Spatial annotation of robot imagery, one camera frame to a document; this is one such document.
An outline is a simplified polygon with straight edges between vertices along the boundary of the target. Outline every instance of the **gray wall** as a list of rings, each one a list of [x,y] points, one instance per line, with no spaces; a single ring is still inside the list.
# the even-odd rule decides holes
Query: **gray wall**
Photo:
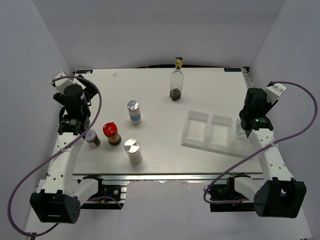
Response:
[[[253,81],[265,87],[269,81],[292,81],[308,88],[320,103],[320,1],[287,0],[252,64]],[[312,100],[289,86],[269,116],[277,138],[304,128],[313,115]],[[305,134],[280,143],[285,163],[307,194],[303,209],[310,231],[320,239],[319,117]]]
[[[33,0],[72,70],[249,66],[285,0]]]
[[[18,181],[51,153],[59,106],[49,81],[69,67],[31,0],[2,2],[0,32],[0,235],[13,240],[21,235],[9,224],[8,198]],[[16,194],[13,217],[22,228],[30,194],[45,171],[31,176]]]

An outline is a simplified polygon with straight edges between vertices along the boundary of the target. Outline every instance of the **plastic tray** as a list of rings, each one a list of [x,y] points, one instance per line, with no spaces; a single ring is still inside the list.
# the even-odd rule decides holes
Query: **plastic tray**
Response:
[[[240,119],[196,110],[189,110],[186,116],[182,145],[235,157],[254,152]]]

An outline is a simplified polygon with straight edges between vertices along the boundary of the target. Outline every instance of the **clear bottle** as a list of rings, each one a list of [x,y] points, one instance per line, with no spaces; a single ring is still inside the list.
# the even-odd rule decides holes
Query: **clear bottle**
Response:
[[[175,70],[171,73],[170,98],[176,101],[181,98],[184,74],[181,71],[182,57],[176,57]]]

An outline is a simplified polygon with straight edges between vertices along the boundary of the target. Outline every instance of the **purple cable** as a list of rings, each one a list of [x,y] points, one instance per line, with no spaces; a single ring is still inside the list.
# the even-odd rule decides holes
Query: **purple cable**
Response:
[[[273,142],[273,144],[278,144],[280,142],[283,142],[285,140],[288,140],[288,139],[292,139],[294,137],[297,137],[301,134],[303,134],[305,131],[307,131],[311,125],[315,122],[316,120],[316,117],[317,117],[317,114],[318,114],[318,104],[317,104],[317,100],[315,98],[315,96],[313,96],[313,94],[308,90],[306,89],[304,86],[301,86],[300,84],[297,84],[297,83],[294,83],[294,82],[290,82],[290,81],[271,81],[270,82],[271,85],[274,85],[274,84],[289,84],[289,85],[294,85],[298,88],[301,88],[302,90],[304,90],[311,98],[312,98],[312,101],[314,103],[314,114],[313,114],[313,118],[312,120],[310,121],[310,123],[301,131],[293,134],[293,135],[290,135],[290,136],[287,136],[287,137],[283,137],[279,140],[276,140]],[[224,175],[226,175],[227,173],[229,173],[231,170],[235,169],[236,167],[238,167],[239,165],[243,164],[244,162],[248,161],[249,159],[252,159],[253,157],[255,157],[256,155],[258,155],[259,153],[267,150],[268,148],[272,147],[272,144],[268,144],[264,147],[262,147],[261,149],[259,149],[258,151],[252,153],[250,156],[246,157],[245,159],[239,161],[238,163],[236,163],[235,165],[231,166],[230,168],[228,168],[227,170],[225,170],[223,173],[221,173],[215,180],[213,180],[206,188],[206,190],[204,191],[204,194],[203,194],[203,200],[208,203],[208,204],[237,204],[237,203],[241,203],[242,201],[245,201],[247,199],[238,199],[238,200],[226,200],[226,201],[209,201],[207,200],[206,196],[207,196],[207,193],[209,192],[210,188],[219,180],[221,179]]]
[[[120,203],[117,200],[115,200],[113,197],[110,197],[110,196],[93,197],[93,198],[90,198],[88,200],[88,202],[97,201],[97,200],[101,200],[101,199],[110,199],[110,200],[114,201],[119,206],[120,209],[122,209],[122,206],[120,205]]]
[[[58,77],[56,79],[53,79],[52,82],[55,83],[56,81],[59,81],[61,79],[78,79],[78,80],[82,80],[82,81],[85,81],[89,84],[91,84],[95,90],[97,91],[98,93],[98,96],[99,96],[99,107],[98,107],[98,111],[96,112],[96,115],[92,121],[92,123],[88,126],[88,128],[81,134],[79,135],[75,140],[71,141],[69,144],[67,144],[63,149],[66,150],[68,149],[70,146],[72,146],[75,142],[77,142],[79,139],[81,139],[82,137],[84,137],[86,135],[86,133],[89,131],[89,129],[95,124],[98,116],[99,116],[99,113],[100,113],[100,110],[101,110],[101,105],[102,105],[102,96],[101,96],[101,93],[98,89],[98,87],[93,84],[91,81],[83,78],[83,77],[79,77],[79,76],[62,76],[62,77]],[[8,201],[8,206],[7,206],[7,215],[8,215],[8,219],[9,219],[9,222],[10,224],[12,225],[12,227],[17,231],[19,232],[20,234],[22,235],[25,235],[27,237],[40,237],[40,236],[43,236],[47,233],[49,233],[52,229],[54,229],[59,223],[56,223],[55,225],[53,225],[51,228],[49,228],[48,230],[44,231],[44,232],[41,232],[41,233],[36,233],[36,234],[32,234],[32,233],[29,233],[29,232],[26,232],[26,231],[23,231],[22,229],[20,229],[16,223],[14,222],[13,218],[12,218],[12,213],[11,213],[11,205],[12,205],[12,201],[13,201],[13,198],[18,190],[18,188],[23,184],[23,182],[29,178],[32,174],[34,174],[36,171],[38,171],[40,168],[42,168],[44,165],[46,165],[48,162],[50,162],[52,159],[56,158],[57,156],[59,156],[60,154],[62,154],[62,150],[56,152],[54,155],[52,155],[51,157],[49,157],[47,160],[45,160],[43,163],[41,163],[39,166],[37,166],[35,169],[33,169],[31,172],[29,172],[24,178],[21,179],[21,181],[15,186],[15,188],[13,189],[11,195],[10,195],[10,198],[9,198],[9,201]]]

